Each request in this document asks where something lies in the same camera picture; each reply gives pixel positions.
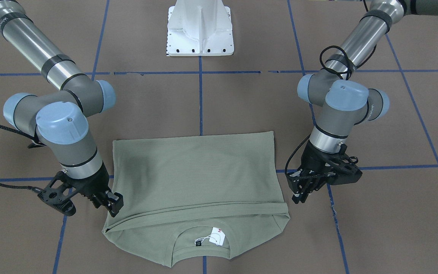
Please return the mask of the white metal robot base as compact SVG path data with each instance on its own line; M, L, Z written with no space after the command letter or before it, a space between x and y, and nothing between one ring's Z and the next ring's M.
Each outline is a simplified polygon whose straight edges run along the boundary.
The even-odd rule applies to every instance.
M233 55L231 10L223 1L178 0L167 15L167 56Z

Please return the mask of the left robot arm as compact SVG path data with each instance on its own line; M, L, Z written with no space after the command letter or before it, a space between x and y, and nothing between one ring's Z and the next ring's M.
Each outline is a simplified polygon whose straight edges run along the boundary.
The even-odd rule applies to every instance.
M385 92L351 81L379 40L409 14L438 16L438 0L372 0L358 25L328 59L320 59L318 73L303 76L297 94L322 108L295 172L285 171L295 204L304 203L324 185L357 182L362 176L358 158L346 154L353 126L384 116L390 106Z

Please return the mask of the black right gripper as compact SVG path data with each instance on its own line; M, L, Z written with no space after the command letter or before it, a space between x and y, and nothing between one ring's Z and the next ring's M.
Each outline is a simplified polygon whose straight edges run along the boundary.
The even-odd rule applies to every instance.
M84 179L67 177L67 184L92 201L95 208L103 206L108 210L111 217L116 217L124 206L124 198L120 193L112 193L108 187L108 182L108 171L104 164L90 177Z

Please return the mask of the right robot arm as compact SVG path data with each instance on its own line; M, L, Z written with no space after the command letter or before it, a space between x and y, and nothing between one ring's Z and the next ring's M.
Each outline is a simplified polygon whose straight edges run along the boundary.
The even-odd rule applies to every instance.
M81 194L115 217L124 199L108 186L108 171L87 121L115 105L114 88L104 80L90 79L15 0L0 0L0 35L57 89L44 96L20 92L3 107L3 115L12 126L3 129L31 139L30 147L50 148L62 167L45 188L25 189L66 216L75 214L71 198Z

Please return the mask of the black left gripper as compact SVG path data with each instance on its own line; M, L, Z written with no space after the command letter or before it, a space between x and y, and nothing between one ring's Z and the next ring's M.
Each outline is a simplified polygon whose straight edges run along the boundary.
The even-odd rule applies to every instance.
M327 160L331 158L340 160L341 154L325 153L307 142L301 157L300 169L295 172L287 172L286 179L290 189L294 193L292 201L295 204L305 203L309 194L320 189L325 183L330 185L341 185L342 177L340 175L329 177L321 175L328 172L336 172L330 167Z

